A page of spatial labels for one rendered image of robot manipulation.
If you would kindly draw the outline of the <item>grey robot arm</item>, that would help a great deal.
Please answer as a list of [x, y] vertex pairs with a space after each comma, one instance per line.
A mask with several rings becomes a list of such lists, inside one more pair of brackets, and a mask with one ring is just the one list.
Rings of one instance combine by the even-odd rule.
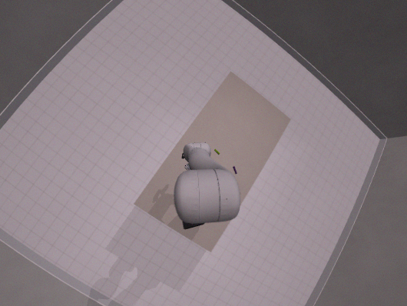
[[[174, 204], [181, 221], [189, 224], [233, 220], [240, 210], [240, 188], [234, 175], [211, 157], [210, 146], [189, 143], [189, 164], [174, 187]], [[222, 171], [221, 171], [222, 170]]]

